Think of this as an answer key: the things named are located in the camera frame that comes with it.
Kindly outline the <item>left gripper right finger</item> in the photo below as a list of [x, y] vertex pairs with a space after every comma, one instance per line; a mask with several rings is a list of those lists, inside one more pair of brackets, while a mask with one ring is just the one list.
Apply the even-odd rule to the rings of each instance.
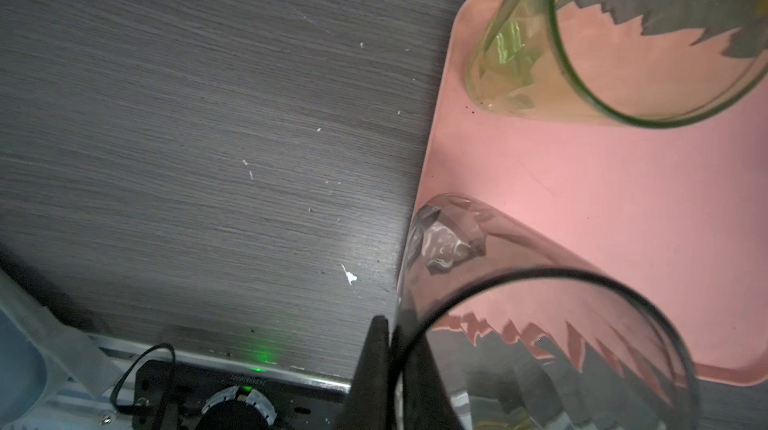
[[444, 388], [436, 360], [415, 318], [398, 319], [404, 429], [462, 429]]

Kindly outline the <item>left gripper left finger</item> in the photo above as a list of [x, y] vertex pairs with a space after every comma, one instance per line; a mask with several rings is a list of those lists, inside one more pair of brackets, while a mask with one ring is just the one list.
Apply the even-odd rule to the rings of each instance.
[[374, 316], [334, 429], [391, 428], [389, 366], [388, 320], [383, 315]]

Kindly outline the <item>light green tall glass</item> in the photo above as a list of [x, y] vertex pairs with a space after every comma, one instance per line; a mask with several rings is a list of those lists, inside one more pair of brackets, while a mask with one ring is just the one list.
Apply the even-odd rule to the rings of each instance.
[[493, 114], [668, 129], [766, 72], [767, 0], [502, 0], [464, 78]]

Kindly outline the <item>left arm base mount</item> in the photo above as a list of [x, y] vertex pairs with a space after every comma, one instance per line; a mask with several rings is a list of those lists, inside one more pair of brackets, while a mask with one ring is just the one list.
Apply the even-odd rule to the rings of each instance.
[[134, 429], [331, 429], [348, 387], [290, 372], [185, 361], [150, 347], [109, 395]]

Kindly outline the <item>light blue container lid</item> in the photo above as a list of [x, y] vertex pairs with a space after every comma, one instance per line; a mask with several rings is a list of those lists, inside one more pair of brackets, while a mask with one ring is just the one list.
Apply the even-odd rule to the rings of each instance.
[[70, 379], [99, 397], [122, 375], [88, 335], [1, 274], [2, 425], [25, 417]]

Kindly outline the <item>pink plastic tray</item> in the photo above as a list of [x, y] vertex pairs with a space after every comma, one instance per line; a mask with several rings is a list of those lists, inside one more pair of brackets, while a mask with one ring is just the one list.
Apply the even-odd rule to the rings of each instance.
[[767, 377], [767, 88], [689, 127], [642, 130], [479, 111], [463, 68], [501, 0], [467, 0], [450, 34], [416, 201], [479, 199], [643, 294], [698, 375]]

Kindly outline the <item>smoky grey tall glass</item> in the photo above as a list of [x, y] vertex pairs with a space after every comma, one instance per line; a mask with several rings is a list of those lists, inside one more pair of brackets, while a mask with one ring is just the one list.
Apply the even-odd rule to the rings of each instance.
[[415, 318], [462, 429], [694, 429], [689, 351], [649, 300], [476, 199], [445, 194], [413, 215], [393, 334]]

